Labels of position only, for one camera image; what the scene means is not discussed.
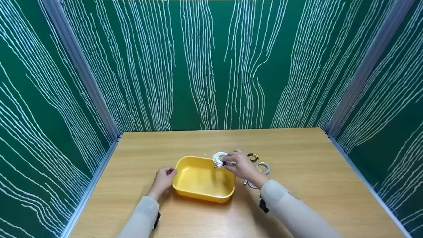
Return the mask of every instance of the tabletop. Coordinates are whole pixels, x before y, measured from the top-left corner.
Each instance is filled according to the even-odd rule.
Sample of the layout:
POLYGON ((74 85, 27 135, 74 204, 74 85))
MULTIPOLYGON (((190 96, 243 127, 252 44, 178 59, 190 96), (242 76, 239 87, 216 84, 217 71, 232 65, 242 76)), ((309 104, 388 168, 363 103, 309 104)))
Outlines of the tabletop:
MULTIPOLYGON (((117 237, 158 168, 234 149, 256 153, 270 165, 271 179, 343 237, 404 237, 320 128, 124 133, 70 237, 117 237)), ((259 191, 242 182, 223 204, 170 189, 159 200, 160 222, 150 237, 292 237, 258 207, 259 191)))

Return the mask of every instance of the white wavy lines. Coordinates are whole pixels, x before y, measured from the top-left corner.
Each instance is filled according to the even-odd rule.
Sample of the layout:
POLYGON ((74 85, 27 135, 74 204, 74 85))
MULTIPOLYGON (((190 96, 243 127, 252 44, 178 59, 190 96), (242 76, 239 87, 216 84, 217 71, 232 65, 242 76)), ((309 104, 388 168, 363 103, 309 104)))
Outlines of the white wavy lines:
POLYGON ((204 130, 219 127, 212 62, 213 17, 207 0, 181 0, 181 28, 192 98, 204 130))
POLYGON ((422 9, 423 2, 420 2, 403 33, 373 70, 347 114, 346 120, 350 122, 343 127, 341 135, 336 133, 337 141, 346 153, 373 137, 408 103, 417 102, 422 94, 422 9), (354 110, 358 103, 360 108, 354 110), (355 114, 348 119, 351 112, 355 114))
POLYGON ((62 115, 87 167, 94 173, 105 150, 93 127, 72 95, 50 54, 20 8, 0 1, 0 37, 27 68, 27 77, 45 100, 62 115))
MULTIPOLYGON (((381 184, 379 196, 386 205, 396 211, 423 184, 423 122, 410 135, 388 168, 389 174, 381 184)), ((423 208, 401 219, 404 226, 423 216, 423 208)))
POLYGON ((224 58, 224 61, 231 59, 224 129, 233 127, 234 116, 238 116, 236 128, 261 128, 263 124, 265 98, 256 73, 269 59, 288 1, 271 1, 267 16, 263 16, 264 1, 260 2, 241 0, 233 4, 224 58))
POLYGON ((107 53, 94 25, 94 19, 91 15, 90 17, 87 15, 85 7, 80 1, 64 1, 63 9, 118 129, 121 132, 125 131, 125 129, 132 131, 137 128, 141 129, 142 122, 135 105, 135 99, 129 88, 129 82, 125 75, 117 78, 114 71, 110 68, 107 61, 107 53))
POLYGON ((119 130, 170 130, 175 57, 169 3, 113 1, 113 13, 107 12, 109 8, 102 0, 95 0, 95 4, 106 37, 99 36, 83 1, 65 0, 63 8, 119 130), (110 20, 114 14, 123 44, 112 30, 110 20), (111 68, 107 55, 112 56, 116 70, 111 68))
POLYGON ((175 55, 172 31, 169 31, 169 2, 165 5, 164 1, 130 1, 128 4, 131 19, 135 19, 135 32, 131 27, 131 34, 134 41, 141 45, 141 53, 136 44, 135 49, 153 124, 155 130, 170 130, 173 109, 172 62, 175 64, 175 55))
POLYGON ((23 180, 33 184, 33 188, 40 188, 43 198, 48 197, 49 199, 43 200, 34 194, 17 188, 1 173, 0 191, 13 199, 21 201, 22 206, 35 211, 39 217, 40 224, 56 236, 59 236, 65 227, 65 224, 61 221, 70 219, 73 211, 69 208, 74 208, 77 205, 85 192, 89 178, 76 168, 47 138, 37 125, 21 94, 9 80, 1 63, 0 67, 8 82, 8 84, 4 82, 0 84, 0 92, 3 93, 2 97, 8 99, 8 101, 0 101, 0 128, 13 138, 12 141, 8 142, 3 137, 0 137, 0 144, 5 145, 6 148, 8 147, 16 155, 12 158, 5 158, 0 155, 0 161, 5 163, 5 166, 1 166, 1 168, 9 171, 8 174, 15 171, 16 175, 14 177, 22 177, 23 180), (26 159, 17 152, 17 149, 14 149, 14 146, 11 146, 11 144, 16 145, 17 143, 21 146, 21 153, 29 153, 32 156, 31 159, 26 159), (38 173, 41 178, 45 179, 44 183, 29 178, 17 169, 13 165, 14 163, 19 164, 19 167, 23 164, 29 165, 33 172, 38 173))
MULTIPOLYGON (((0 217, 0 221, 3 222, 3 223, 5 223, 6 225, 8 225, 10 227, 13 227, 14 229, 19 230, 21 234, 24 233, 28 237, 35 238, 33 235, 29 234, 26 230, 22 229, 21 227, 15 226, 15 225, 7 222, 6 220, 2 219, 1 217, 0 217)), ((0 229, 0 232, 3 232, 4 234, 8 235, 9 237, 16 238, 16 236, 13 236, 12 234, 10 234, 10 233, 2 230, 2 229, 0 229)))
POLYGON ((361 16, 357 16, 361 3, 305 3, 291 54, 288 85, 281 94, 272 128, 324 127, 328 123, 393 0, 372 1, 349 40, 356 17, 361 16), (336 25, 342 26, 339 33, 334 33, 336 25))
MULTIPOLYGON (((39 5, 45 19, 49 19, 41 0, 38 0, 38 5, 39 5)), ((56 30, 54 29, 53 25, 51 24, 51 22, 49 20, 46 20, 46 22, 47 22, 47 24, 48 24, 48 26, 51 30, 50 38, 55 43, 54 46, 55 46, 58 54, 60 55, 60 58, 62 59, 63 65, 66 67, 67 72, 69 73, 69 75, 72 78, 72 82, 75 84, 75 86, 78 89, 79 94, 83 98, 84 103, 87 106, 89 113, 94 118, 98 128, 102 131, 102 133, 103 133, 102 135, 107 138, 107 140, 110 144, 115 139, 112 138, 110 136, 110 134, 106 131, 106 128, 104 127, 103 121, 100 118, 99 114, 97 113, 97 109, 94 108, 93 102, 92 102, 91 98, 89 97, 89 95, 87 95, 87 92, 86 92, 84 86, 82 85, 81 80, 77 76, 77 73, 75 72, 74 66, 72 65, 72 62, 69 59, 68 54, 65 53, 65 49, 64 49, 63 45, 61 44, 59 37, 56 34, 56 30)))
MULTIPOLYGON (((408 216, 406 216, 405 218, 401 219, 401 223, 406 226, 407 224, 409 224, 410 222, 414 222, 417 218, 423 216, 423 208, 420 210, 417 210, 416 212, 414 212, 413 214, 410 214, 408 216)), ((412 229, 410 231, 410 234, 412 234, 414 231, 420 229, 421 227, 423 227, 423 224, 415 227, 414 229, 412 229)))

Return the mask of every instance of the coiled cable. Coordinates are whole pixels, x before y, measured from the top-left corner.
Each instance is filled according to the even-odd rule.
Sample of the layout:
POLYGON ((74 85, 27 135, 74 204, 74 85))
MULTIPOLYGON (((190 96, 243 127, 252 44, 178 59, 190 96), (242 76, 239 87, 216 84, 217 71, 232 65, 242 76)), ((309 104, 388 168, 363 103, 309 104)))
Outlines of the coiled cable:
POLYGON ((215 166, 215 168, 221 168, 222 166, 224 166, 224 165, 226 165, 226 162, 222 162, 219 158, 220 157, 225 157, 225 156, 227 156, 228 154, 227 153, 225 153, 225 152, 217 152, 216 154, 214 154, 213 155, 213 162, 215 162, 216 163, 216 166, 215 166))
MULTIPOLYGON (((268 165, 268 163, 266 163, 266 162, 258 162, 257 164, 255 164, 255 166, 256 166, 256 168, 258 169, 258 170, 260 170, 262 173, 264 173, 264 174, 269 174, 270 173, 270 166, 268 165), (260 166, 260 165, 263 165, 264 167, 266 167, 266 171, 261 171, 258 167, 260 166)), ((250 188, 253 188, 253 189, 257 189, 257 186, 256 185, 254 185, 252 182, 250 182, 250 181, 248 181, 248 180, 244 180, 244 185, 246 185, 246 184, 248 184, 248 186, 250 186, 250 188)))

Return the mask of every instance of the green backdrop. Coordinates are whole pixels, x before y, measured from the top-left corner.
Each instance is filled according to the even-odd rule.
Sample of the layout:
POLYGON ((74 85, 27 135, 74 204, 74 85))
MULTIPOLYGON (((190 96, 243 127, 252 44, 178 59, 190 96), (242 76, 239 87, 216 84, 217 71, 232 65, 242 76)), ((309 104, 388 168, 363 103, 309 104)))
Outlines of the green backdrop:
POLYGON ((0 237, 60 237, 112 142, 51 27, 0 0, 0 237))
POLYGON ((423 237, 423 1, 415 1, 335 137, 413 237, 423 237))
POLYGON ((393 0, 63 0, 121 131, 325 126, 393 0))
MULTIPOLYGON (((325 127, 393 2, 60 0, 121 132, 325 127)), ((416 2, 336 138, 419 237, 416 2)), ((0 21, 0 236, 58 237, 113 139, 39 0, 0 21)))

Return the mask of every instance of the yellow plastic tray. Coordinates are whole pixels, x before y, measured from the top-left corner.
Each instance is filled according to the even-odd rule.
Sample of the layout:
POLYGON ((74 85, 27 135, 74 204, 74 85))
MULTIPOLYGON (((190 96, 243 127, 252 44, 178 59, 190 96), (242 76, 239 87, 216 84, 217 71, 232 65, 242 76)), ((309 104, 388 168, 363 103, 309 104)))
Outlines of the yellow plastic tray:
POLYGON ((172 186, 182 196, 226 202, 235 191, 235 175, 225 168, 215 169, 212 159, 182 157, 176 164, 178 174, 172 186))

